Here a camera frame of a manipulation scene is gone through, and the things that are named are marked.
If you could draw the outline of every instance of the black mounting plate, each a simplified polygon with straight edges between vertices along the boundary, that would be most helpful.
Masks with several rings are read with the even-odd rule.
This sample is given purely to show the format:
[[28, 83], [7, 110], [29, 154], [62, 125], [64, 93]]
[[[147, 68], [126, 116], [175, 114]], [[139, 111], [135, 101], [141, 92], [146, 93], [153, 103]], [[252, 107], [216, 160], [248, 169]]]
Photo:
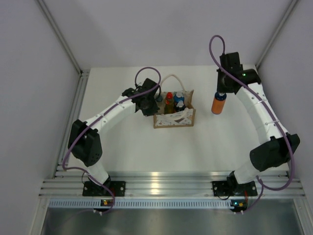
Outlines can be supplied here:
[[245, 191], [247, 192], [247, 195], [249, 197], [258, 195], [254, 181], [246, 183], [244, 185], [238, 185], [239, 190], [236, 190], [235, 193], [233, 190], [230, 190], [227, 181], [212, 181], [212, 186], [215, 197], [244, 197]]
[[[111, 181], [109, 189], [112, 191], [115, 197], [124, 197], [125, 196], [125, 181]], [[96, 185], [92, 181], [84, 182], [84, 197], [99, 197], [99, 196], [107, 196], [111, 197], [109, 192], [105, 191], [101, 186]]]

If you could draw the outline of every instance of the bottle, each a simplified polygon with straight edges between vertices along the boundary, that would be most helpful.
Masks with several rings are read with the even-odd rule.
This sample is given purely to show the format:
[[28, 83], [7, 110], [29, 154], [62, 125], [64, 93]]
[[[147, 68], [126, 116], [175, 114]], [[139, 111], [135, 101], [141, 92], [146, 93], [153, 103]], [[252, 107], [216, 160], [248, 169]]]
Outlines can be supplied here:
[[168, 92], [165, 98], [164, 114], [172, 114], [172, 113], [174, 113], [174, 99], [173, 99], [173, 94], [171, 92]]
[[174, 96], [174, 106], [178, 104], [178, 102], [182, 100], [183, 102], [185, 101], [185, 97], [182, 94], [182, 92], [177, 92], [176, 95]]
[[164, 102], [163, 97], [159, 94], [155, 96], [156, 105], [159, 108], [157, 114], [164, 114]]
[[184, 102], [182, 100], [180, 100], [178, 104], [175, 106], [176, 112], [183, 111], [185, 108], [186, 106], [184, 105]]
[[226, 93], [216, 92], [213, 99], [213, 104], [211, 111], [214, 114], [220, 114], [223, 110], [225, 101], [226, 101]]

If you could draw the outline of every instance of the black joint motor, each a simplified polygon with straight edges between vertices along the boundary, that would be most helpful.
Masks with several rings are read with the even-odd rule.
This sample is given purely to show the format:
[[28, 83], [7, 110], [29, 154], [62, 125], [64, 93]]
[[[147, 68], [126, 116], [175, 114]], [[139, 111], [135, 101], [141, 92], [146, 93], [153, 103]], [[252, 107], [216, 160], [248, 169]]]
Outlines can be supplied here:
[[[74, 143], [76, 138], [87, 128], [86, 122], [76, 120], [72, 124], [68, 140], [68, 148]], [[75, 144], [72, 149], [74, 157], [81, 160], [85, 166], [92, 166], [102, 156], [100, 136], [97, 129], [89, 129]]]
[[[228, 53], [220, 56], [221, 66], [231, 75], [248, 85], [257, 82], [261, 83], [261, 79], [257, 72], [253, 69], [244, 70], [240, 64], [239, 53]], [[241, 87], [239, 83], [227, 76], [222, 70], [218, 69], [217, 92], [219, 93], [237, 93]]]
[[[149, 89], [155, 87], [156, 85], [157, 85], [156, 82], [152, 81], [149, 78], [146, 78], [142, 86], [137, 85], [136, 89], [128, 88], [122, 93], [122, 96], [131, 97], [133, 95], [146, 92]], [[159, 108], [154, 98], [157, 90], [158, 88], [155, 88], [154, 90], [147, 94], [132, 99], [132, 102], [136, 104], [136, 112], [138, 110], [141, 110], [144, 116], [152, 116], [158, 112]]]
[[[297, 134], [286, 134], [292, 152], [294, 153], [300, 144]], [[250, 160], [253, 166], [260, 172], [270, 167], [278, 167], [290, 161], [290, 154], [283, 137], [276, 139], [272, 137], [270, 141], [256, 147], [250, 151]]]

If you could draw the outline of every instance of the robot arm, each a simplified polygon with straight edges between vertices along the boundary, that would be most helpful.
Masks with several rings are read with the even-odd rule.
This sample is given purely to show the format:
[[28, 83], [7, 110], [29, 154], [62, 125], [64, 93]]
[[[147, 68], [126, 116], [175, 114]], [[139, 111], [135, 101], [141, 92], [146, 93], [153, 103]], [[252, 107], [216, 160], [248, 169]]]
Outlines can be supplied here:
[[[253, 181], [262, 171], [287, 163], [290, 160], [290, 156], [285, 140], [276, 127], [276, 123], [279, 120], [274, 115], [276, 120], [273, 121], [262, 104], [262, 102], [265, 102], [274, 114], [265, 97], [261, 79], [257, 72], [253, 69], [243, 70], [237, 52], [221, 55], [220, 62], [226, 71], [248, 85], [262, 98], [262, 101], [258, 100], [251, 92], [218, 69], [217, 96], [222, 96], [225, 93], [234, 93], [238, 97], [251, 117], [260, 142], [260, 146], [251, 150], [250, 159], [230, 174], [228, 182], [234, 186], [233, 188], [237, 188], [237, 185]], [[280, 126], [287, 135], [292, 151], [295, 152], [300, 143], [298, 135], [290, 135], [284, 126], [281, 124]]]
[[110, 112], [103, 116], [100, 121], [93, 125], [92, 129], [89, 129], [85, 135], [79, 139], [78, 143], [72, 150], [74, 157], [79, 159], [84, 164], [84, 169], [98, 182], [106, 186], [110, 183], [110, 177], [102, 165], [102, 161], [100, 161], [102, 156], [102, 147], [99, 133], [107, 132], [122, 119], [136, 113], [138, 110], [141, 110], [144, 116], [151, 116], [157, 113], [158, 107], [154, 98], [157, 88], [143, 96], [134, 97], [121, 102], [128, 97], [133, 97], [136, 94], [148, 91], [156, 85], [157, 84], [154, 81], [147, 78], [142, 86], [138, 86], [136, 89], [127, 89], [111, 106], [101, 111], [94, 117], [89, 118], [84, 122], [76, 120], [73, 123], [68, 147], [72, 145], [75, 139], [84, 129], [87, 128], [87, 126], [97, 120], [100, 116], [103, 116], [106, 111], [110, 110]]

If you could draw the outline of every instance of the white wall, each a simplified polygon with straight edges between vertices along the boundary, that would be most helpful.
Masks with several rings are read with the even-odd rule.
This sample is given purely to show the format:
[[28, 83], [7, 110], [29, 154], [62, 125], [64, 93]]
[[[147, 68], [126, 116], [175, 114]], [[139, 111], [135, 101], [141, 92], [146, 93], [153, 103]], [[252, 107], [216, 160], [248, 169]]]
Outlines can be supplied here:
[[0, 233], [27, 234], [78, 75], [34, 0], [0, 1]]
[[313, 1], [301, 0], [259, 69], [267, 97], [285, 127], [301, 143], [295, 153], [313, 208]]
[[[214, 34], [257, 62], [290, 0], [46, 0], [78, 63], [91, 67], [213, 65]], [[221, 44], [213, 44], [216, 54]]]

